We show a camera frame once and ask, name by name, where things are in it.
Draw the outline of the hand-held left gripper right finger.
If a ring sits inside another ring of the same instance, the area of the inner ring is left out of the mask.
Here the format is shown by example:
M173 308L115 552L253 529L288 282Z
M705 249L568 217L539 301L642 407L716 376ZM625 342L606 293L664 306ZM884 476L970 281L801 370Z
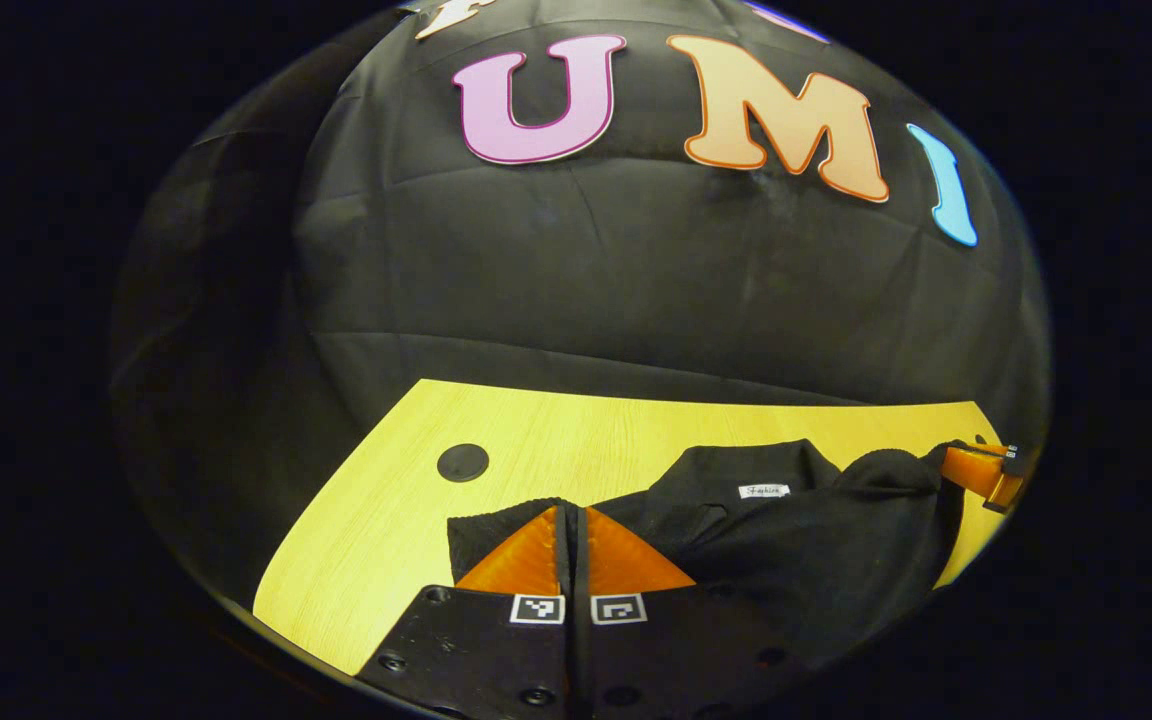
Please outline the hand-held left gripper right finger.
M748 592L694 582L604 511L576 523L577 719L736 720L806 679Z

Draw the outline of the black backdrop cloth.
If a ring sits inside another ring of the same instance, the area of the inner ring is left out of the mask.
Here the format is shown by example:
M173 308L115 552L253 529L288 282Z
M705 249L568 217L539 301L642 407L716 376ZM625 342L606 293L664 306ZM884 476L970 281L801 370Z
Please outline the black backdrop cloth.
M111 311L129 482L211 588L420 379L1049 427L1049 301L941 109L742 0L407 0L251 88L147 197Z

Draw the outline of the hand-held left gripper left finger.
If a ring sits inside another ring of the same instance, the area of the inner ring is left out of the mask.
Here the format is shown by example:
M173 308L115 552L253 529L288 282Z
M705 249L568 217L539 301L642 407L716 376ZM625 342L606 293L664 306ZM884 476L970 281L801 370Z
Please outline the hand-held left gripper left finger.
M454 720L570 720L567 511L552 506L454 585L425 585L362 683Z

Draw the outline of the black button shirt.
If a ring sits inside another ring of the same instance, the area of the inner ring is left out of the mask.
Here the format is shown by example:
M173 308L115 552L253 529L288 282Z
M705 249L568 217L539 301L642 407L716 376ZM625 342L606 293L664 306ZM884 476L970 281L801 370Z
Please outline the black button shirt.
M838 468L805 439L691 447L594 511L682 577L746 593L817 669L908 616L941 577L963 515L963 488L942 477L952 448L879 448Z

